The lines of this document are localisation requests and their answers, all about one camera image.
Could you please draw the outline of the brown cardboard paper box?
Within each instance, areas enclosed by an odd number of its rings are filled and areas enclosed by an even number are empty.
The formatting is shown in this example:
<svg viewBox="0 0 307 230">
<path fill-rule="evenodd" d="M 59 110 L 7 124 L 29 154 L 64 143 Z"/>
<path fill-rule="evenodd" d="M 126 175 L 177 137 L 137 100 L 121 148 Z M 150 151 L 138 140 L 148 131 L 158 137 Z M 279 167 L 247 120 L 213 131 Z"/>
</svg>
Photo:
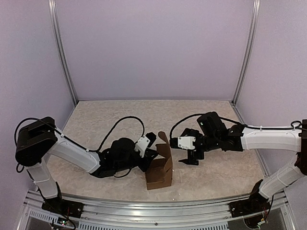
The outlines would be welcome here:
<svg viewBox="0 0 307 230">
<path fill-rule="evenodd" d="M 173 160 L 171 148 L 163 131 L 158 132 L 163 143 L 156 144 L 156 151 L 161 158 L 154 159 L 145 173 L 147 190 L 170 187 L 173 180 Z"/>
</svg>

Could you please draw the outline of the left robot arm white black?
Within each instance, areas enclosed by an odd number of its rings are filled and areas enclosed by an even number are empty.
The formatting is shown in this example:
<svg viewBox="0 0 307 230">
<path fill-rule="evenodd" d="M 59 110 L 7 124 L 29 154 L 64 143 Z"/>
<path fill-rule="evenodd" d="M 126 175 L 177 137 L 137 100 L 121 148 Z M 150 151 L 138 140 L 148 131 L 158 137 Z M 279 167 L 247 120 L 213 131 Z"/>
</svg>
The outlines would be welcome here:
<svg viewBox="0 0 307 230">
<path fill-rule="evenodd" d="M 45 204 L 62 213 L 67 209 L 67 202 L 48 170 L 45 155 L 64 159 L 96 178 L 114 177 L 118 172 L 131 172 L 135 167 L 147 171 L 158 156 L 158 152 L 151 149 L 155 140 L 156 135 L 150 132 L 143 133 L 137 141 L 120 138 L 105 150 L 88 149 L 64 135 L 52 117 L 29 117 L 15 129 L 15 159 L 18 166 L 27 170 Z"/>
</svg>

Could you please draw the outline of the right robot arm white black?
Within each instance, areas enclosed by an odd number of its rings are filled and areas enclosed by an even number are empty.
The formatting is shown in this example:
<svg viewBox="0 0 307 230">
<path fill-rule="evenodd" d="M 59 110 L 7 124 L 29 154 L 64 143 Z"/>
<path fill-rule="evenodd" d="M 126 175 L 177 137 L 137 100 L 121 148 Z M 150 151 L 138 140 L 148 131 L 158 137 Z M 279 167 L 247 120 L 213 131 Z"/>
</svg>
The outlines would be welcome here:
<svg viewBox="0 0 307 230">
<path fill-rule="evenodd" d="M 198 114 L 201 131 L 186 128 L 178 138 L 170 138 L 172 148 L 188 152 L 182 163 L 198 165 L 205 152 L 244 151 L 253 149 L 288 150 L 296 155 L 270 177 L 258 181 L 248 199 L 230 203 L 232 216 L 242 216 L 270 208 L 269 199 L 307 174 L 307 122 L 294 121 L 290 126 L 248 126 L 234 122 L 227 128 L 225 118 L 216 112 Z"/>
</svg>

